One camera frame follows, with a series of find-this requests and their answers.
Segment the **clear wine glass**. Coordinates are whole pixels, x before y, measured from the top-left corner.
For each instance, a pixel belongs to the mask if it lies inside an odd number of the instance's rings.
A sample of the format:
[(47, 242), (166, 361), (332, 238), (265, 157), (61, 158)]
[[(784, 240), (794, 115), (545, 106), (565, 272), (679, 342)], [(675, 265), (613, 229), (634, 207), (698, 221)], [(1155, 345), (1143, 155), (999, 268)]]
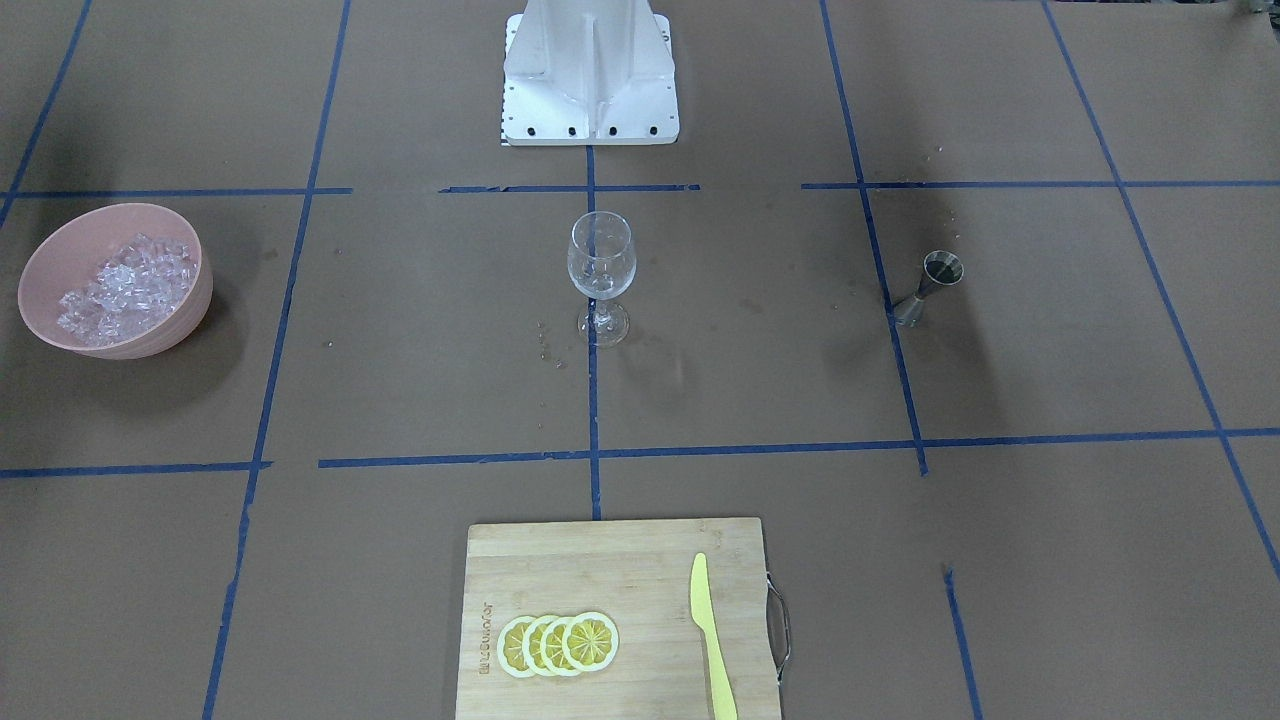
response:
[(566, 265), (588, 300), (577, 313), (579, 334), (598, 347), (614, 347), (628, 333), (628, 314), (617, 299), (637, 269), (631, 225), (614, 211), (581, 215), (570, 232)]

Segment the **bamboo cutting board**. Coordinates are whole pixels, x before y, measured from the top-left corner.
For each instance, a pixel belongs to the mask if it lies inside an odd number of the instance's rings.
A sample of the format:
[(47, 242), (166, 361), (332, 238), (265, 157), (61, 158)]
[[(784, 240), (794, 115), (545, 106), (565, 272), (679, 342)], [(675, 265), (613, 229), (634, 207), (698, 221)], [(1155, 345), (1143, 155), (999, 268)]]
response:
[[(717, 643), (692, 618), (707, 560)], [(458, 719), (710, 719), (709, 657), (723, 660), (741, 719), (778, 719), (768, 575), (756, 518), (477, 524), (468, 529), (454, 715)], [(521, 616), (600, 612), (620, 650), (577, 676), (500, 666)]]

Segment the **steel cocktail jigger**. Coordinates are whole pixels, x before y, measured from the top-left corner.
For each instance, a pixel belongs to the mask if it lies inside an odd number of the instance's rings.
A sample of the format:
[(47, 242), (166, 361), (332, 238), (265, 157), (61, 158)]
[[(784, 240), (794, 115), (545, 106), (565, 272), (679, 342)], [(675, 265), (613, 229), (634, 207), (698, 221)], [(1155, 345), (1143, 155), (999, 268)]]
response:
[(934, 292), (957, 284), (964, 277), (960, 258), (947, 250), (934, 250), (922, 259), (915, 290), (893, 305), (897, 325), (915, 327), (924, 315), (925, 300)]

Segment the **pink bowl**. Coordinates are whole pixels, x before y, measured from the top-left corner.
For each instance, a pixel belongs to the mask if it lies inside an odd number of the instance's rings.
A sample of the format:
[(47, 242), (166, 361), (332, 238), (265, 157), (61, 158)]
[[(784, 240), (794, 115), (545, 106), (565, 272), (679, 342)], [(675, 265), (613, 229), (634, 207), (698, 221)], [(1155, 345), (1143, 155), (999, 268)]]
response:
[[(184, 242), (197, 265), (195, 287), (156, 327), (114, 345), (82, 343), (58, 325), (61, 296), (86, 284), (115, 251), (137, 234)], [(188, 337), (212, 299), (212, 266), (196, 229), (179, 213), (148, 202), (120, 202), (88, 211), (52, 232), (31, 255), (20, 274), (17, 304), (26, 327), (55, 348), (88, 357), (132, 360), (164, 352)]]

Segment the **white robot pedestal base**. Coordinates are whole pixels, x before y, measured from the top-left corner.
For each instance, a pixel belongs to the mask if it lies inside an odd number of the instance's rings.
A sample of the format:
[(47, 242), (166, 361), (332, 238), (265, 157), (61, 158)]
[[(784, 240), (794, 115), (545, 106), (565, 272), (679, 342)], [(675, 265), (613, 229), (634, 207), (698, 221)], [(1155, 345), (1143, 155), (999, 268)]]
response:
[(504, 32), (507, 146), (654, 146), (681, 131), (671, 23), (648, 1), (529, 1)]

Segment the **pile of clear ice cubes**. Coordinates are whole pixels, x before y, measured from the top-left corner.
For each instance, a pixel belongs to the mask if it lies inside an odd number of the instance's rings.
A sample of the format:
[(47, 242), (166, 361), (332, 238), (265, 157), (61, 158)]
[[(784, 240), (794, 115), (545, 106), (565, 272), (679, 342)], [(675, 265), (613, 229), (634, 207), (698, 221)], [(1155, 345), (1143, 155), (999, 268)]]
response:
[(91, 282), (60, 297), (56, 324), (90, 347), (133, 340), (177, 310), (198, 270), (186, 241), (138, 233), (99, 264)]

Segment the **yellow plastic knife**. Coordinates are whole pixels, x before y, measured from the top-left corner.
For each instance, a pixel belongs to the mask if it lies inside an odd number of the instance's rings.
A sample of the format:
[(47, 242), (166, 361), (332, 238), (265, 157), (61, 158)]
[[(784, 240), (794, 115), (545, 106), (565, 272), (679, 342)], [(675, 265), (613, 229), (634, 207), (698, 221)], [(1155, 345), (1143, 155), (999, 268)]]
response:
[(739, 710), (716, 625), (708, 561), (703, 552), (696, 552), (692, 556), (687, 587), (691, 619), (701, 633), (707, 656), (707, 680), (710, 693), (712, 716), (713, 719), (739, 719)]

